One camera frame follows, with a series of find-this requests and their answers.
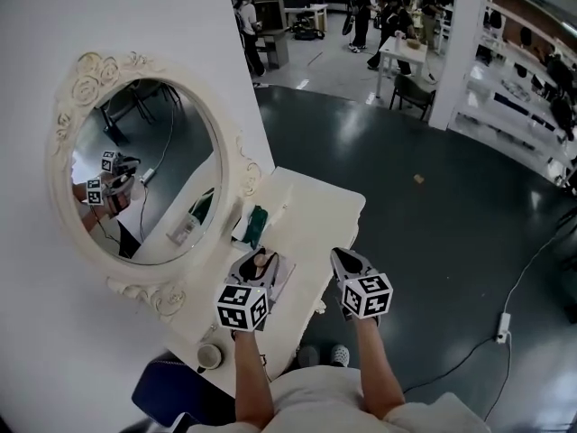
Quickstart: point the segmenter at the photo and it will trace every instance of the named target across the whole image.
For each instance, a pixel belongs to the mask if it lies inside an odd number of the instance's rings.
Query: mirror frame
[[[130,263],[96,244],[82,225],[70,184],[72,152],[87,116],[103,97],[111,97],[139,78],[154,78],[181,90],[205,119],[215,155],[220,153],[222,178],[215,216],[205,234],[188,252],[160,265]],[[134,51],[125,54],[87,52],[74,63],[56,97],[45,165],[50,200],[74,244],[108,279],[141,286],[182,279],[186,271],[200,267],[206,261],[223,233],[235,200],[251,195],[261,178],[259,166],[243,155],[241,141],[241,130],[232,122],[222,100],[185,67]]]

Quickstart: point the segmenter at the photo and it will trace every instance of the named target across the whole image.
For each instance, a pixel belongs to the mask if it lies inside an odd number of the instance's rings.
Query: white cup
[[[223,362],[223,352],[216,345],[205,343],[197,350],[198,373],[212,371]]]

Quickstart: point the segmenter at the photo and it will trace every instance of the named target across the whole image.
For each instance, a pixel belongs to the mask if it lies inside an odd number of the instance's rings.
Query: ornate white mirror
[[[243,165],[238,139],[217,97],[180,66],[89,52],[57,98],[50,194],[76,244],[107,276],[161,283],[210,254],[239,170],[260,174]],[[246,180],[250,192],[256,179]]]

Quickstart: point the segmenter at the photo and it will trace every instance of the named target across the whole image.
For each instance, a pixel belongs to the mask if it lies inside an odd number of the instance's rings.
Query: blue chair
[[[234,398],[216,388],[172,353],[149,362],[133,393],[133,403],[163,427],[180,414],[189,425],[218,427],[235,421]]]

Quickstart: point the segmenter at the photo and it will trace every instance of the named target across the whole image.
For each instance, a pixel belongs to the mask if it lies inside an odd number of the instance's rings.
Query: dark gray floor
[[[502,154],[398,112],[282,87],[256,96],[278,166],[367,198],[353,248],[394,287],[381,334],[402,386],[447,371],[492,336],[508,290],[571,199]],[[415,174],[425,181],[417,184]],[[510,302],[513,362],[490,417],[494,431],[565,431],[574,419],[577,327],[563,312],[560,255],[556,247],[544,251]],[[334,285],[327,313],[313,318],[303,343],[320,344],[324,355],[345,343],[358,366],[352,325],[333,295]],[[484,417],[507,354],[488,343],[408,400],[431,402],[450,391]]]
[[[210,136],[197,110],[185,99],[176,106],[174,129],[165,159],[157,174],[149,183],[149,194],[142,217],[144,237],[157,225],[169,205],[178,195],[190,175],[204,162],[212,152]],[[100,172],[100,159],[103,151],[119,151],[142,160],[138,175],[155,167],[169,139],[172,108],[174,104],[165,100],[159,93],[145,101],[156,121],[148,124],[134,108],[118,121],[118,127],[130,140],[116,147],[102,132],[105,127],[103,117],[93,112],[83,124],[75,147],[75,182],[77,165],[80,165],[78,177],[81,180],[93,178]],[[133,236],[140,241],[140,214],[143,198],[133,203],[118,217]]]

